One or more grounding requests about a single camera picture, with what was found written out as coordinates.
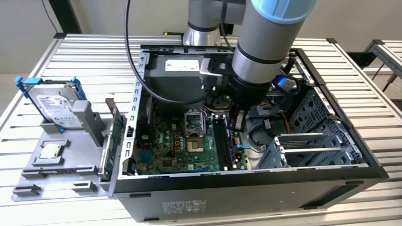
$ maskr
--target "aluminum workbench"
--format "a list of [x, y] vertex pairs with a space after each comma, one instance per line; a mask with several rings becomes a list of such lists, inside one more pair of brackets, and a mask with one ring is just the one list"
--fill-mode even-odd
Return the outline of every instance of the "aluminum workbench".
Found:
[[[136, 60], [140, 44], [179, 45], [180, 36], [138, 36], [130, 41]], [[235, 45], [236, 38], [231, 37], [230, 43]], [[337, 43], [326, 39], [297, 39], [294, 48], [305, 50], [390, 179], [327, 210], [199, 218], [159, 222], [158, 225], [402, 225], [402, 113]], [[92, 110], [100, 112], [103, 118], [111, 117], [104, 103], [107, 97], [114, 97], [120, 111], [128, 112], [135, 76], [122, 36], [67, 35], [53, 39], [29, 75], [39, 76], [47, 79], [76, 76]], [[1, 222], [15, 225], [138, 225], [119, 200], [106, 196], [32, 202], [11, 200], [12, 186], [20, 179], [21, 168], [43, 132], [40, 122], [33, 105], [19, 92], [0, 118]]]
[[371, 52], [402, 78], [402, 41], [373, 40], [365, 49]]

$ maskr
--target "motherboard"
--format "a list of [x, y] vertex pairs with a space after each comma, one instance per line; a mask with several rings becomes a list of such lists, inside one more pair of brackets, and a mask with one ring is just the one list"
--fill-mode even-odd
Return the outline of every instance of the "motherboard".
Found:
[[[154, 143], [140, 144], [139, 174], [216, 172], [228, 168], [231, 170], [247, 169], [244, 150], [236, 147], [240, 143], [240, 135], [224, 128], [224, 132], [230, 135], [219, 134], [220, 141], [216, 141], [214, 123], [218, 123], [218, 120], [212, 117], [199, 119], [195, 115], [187, 120], [156, 117]], [[219, 146], [222, 142], [227, 144], [224, 149]], [[230, 157], [228, 167], [222, 165], [222, 162], [226, 162], [222, 159], [226, 155], [234, 157], [234, 159]]]

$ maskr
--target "black computer chassis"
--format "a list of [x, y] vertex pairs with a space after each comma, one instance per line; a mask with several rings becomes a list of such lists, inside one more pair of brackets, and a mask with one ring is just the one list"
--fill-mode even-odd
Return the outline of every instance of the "black computer chassis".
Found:
[[[170, 54], [176, 47], [142, 46], [142, 49], [160, 50], [159, 53]], [[227, 51], [226, 47], [182, 48], [184, 52], [208, 49]], [[365, 156], [359, 161], [366, 162], [370, 167], [144, 179], [118, 179], [115, 170], [108, 195], [120, 200], [135, 221], [322, 209], [389, 178], [303, 50], [294, 48], [291, 51], [299, 56], [314, 78], [313, 86], [321, 88], [335, 111], [335, 117], [342, 121]]]

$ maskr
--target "open computer tower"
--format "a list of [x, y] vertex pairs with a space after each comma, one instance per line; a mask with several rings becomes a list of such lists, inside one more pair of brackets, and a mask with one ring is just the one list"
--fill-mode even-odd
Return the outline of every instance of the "open computer tower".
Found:
[[[168, 105], [134, 84], [108, 195], [136, 221], [327, 208], [387, 178], [303, 50], [290, 54], [301, 93], [289, 97], [272, 88], [248, 112], [243, 132], [227, 129], [230, 100]], [[203, 94], [202, 64], [211, 56], [230, 59], [232, 53], [142, 46], [138, 71], [160, 94], [192, 99]], [[216, 82], [224, 87], [227, 77]], [[278, 113], [287, 122], [270, 118]], [[255, 121], [274, 134], [256, 134], [256, 144], [264, 143], [256, 147], [247, 133]]]

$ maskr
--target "silver robot arm segment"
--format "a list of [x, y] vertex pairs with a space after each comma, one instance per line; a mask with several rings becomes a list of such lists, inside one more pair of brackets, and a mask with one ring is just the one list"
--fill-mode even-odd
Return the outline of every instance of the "silver robot arm segment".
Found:
[[242, 129], [250, 108], [260, 103], [274, 78], [280, 74], [283, 59], [315, 3], [317, 0], [246, 0], [230, 3], [190, 0], [190, 27], [183, 44], [220, 45], [222, 13], [226, 13], [223, 18], [231, 20], [227, 23], [242, 22], [231, 65], [226, 66], [232, 70], [228, 95], [232, 99], [230, 118], [234, 129]]

